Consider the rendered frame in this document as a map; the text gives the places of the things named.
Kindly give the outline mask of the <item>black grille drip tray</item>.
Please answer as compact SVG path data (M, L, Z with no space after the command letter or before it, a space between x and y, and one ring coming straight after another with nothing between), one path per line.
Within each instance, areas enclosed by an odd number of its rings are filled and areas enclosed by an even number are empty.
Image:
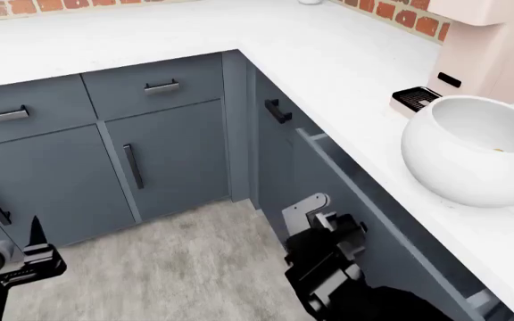
M427 87L412 87L392 93L390 107L407 119L442 96Z

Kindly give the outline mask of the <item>wide grey cabinet door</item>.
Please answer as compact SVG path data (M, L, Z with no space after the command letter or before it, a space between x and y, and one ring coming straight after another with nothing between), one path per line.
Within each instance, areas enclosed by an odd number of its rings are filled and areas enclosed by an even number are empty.
M135 220L96 126L0 144L2 229L27 245L33 218L55 246L132 226Z

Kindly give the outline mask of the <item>pink coffee machine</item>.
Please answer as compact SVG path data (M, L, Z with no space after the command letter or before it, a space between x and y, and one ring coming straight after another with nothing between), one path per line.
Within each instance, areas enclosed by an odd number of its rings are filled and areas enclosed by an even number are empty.
M430 0L450 27L427 87L514 103L514 0Z

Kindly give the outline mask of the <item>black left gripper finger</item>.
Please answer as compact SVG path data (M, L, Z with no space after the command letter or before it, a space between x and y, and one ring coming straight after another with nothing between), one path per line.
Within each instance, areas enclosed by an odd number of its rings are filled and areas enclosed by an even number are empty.
M46 240L46 235L39 219L35 216L31 221L28 255L34 255L40 251L46 251L49 248L49 243Z

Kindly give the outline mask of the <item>open grey drawer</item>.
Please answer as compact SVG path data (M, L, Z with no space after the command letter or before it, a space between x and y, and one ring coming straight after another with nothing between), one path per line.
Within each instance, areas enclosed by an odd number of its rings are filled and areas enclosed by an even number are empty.
M258 203L278 239L289 236L281 211L315 193L329 212L365 224L357 262L369 285L415 293L454 321L514 321L496 297L408 211L324 133L259 130Z

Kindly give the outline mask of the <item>round white bowl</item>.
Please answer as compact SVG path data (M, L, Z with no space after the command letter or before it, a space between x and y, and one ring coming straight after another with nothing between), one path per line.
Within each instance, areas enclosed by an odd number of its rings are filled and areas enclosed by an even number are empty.
M471 95L438 98L410 119L401 152L417 181L447 200L514 205L514 106Z

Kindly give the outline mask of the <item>wide grey drawer front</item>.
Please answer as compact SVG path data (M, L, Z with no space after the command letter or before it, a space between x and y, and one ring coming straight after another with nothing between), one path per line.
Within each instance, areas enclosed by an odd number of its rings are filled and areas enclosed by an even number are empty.
M0 86L0 112L27 107L29 117L0 122L0 143L96 121L81 76L40 79Z

